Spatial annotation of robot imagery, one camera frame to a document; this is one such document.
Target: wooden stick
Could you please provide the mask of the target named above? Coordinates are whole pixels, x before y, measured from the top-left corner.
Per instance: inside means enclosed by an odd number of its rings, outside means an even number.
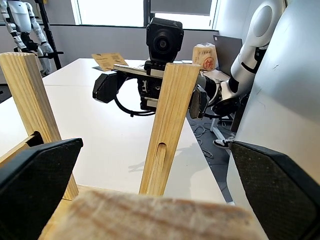
[[[161,196],[165,192],[199,69],[194,64],[168,63],[165,67],[140,194]]]
[[[38,131],[44,143],[61,140],[35,55],[1,53],[0,65],[28,135]],[[77,194],[72,174],[63,198],[72,200]]]
[[[31,140],[34,136],[28,136],[25,140],[20,142],[14,148],[9,150],[5,155],[0,156],[0,168],[2,168],[6,163],[10,162],[18,153],[29,148],[28,141]]]

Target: black cable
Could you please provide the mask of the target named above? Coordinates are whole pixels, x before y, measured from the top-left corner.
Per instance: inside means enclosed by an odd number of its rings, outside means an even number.
[[[118,106],[118,108],[120,110],[122,110],[126,114],[129,114],[131,117],[133,117],[133,116],[140,116],[140,117],[142,117],[142,116],[151,116],[151,115],[156,114],[153,111],[132,111],[132,110],[129,110],[119,102],[117,96],[115,96],[114,101],[115,101],[115,104]]]

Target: wood grain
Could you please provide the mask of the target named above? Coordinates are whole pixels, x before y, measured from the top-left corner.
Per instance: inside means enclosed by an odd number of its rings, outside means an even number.
[[[253,217],[227,205],[88,191],[72,202],[52,240],[259,240]]]
[[[6,163],[11,161],[18,153],[29,148],[27,142],[32,139],[34,136],[28,136],[25,140],[20,142],[14,148],[10,149],[5,155],[0,157],[0,168],[2,168]]]
[[[165,67],[140,194],[164,194],[199,69],[195,64],[167,63]]]
[[[0,65],[28,135],[38,131],[44,143],[61,140],[35,55],[1,53]],[[77,194],[72,174],[63,198],[72,200]]]

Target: cardboard sign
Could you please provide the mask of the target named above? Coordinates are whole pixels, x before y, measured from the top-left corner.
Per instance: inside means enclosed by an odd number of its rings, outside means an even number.
[[[114,69],[114,64],[127,65],[120,53],[97,53],[92,54],[93,59],[99,64],[103,71]]]

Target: white table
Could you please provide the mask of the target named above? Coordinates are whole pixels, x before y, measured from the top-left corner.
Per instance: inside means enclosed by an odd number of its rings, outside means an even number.
[[[142,61],[128,61],[139,65]],[[92,98],[102,73],[93,59],[78,59],[43,79],[62,139],[82,138],[73,173],[77,184],[138,193],[154,116],[130,117],[114,102]],[[137,81],[125,82],[118,98],[139,110]],[[13,98],[0,104],[0,156],[27,137]],[[185,120],[165,196],[225,203]]]

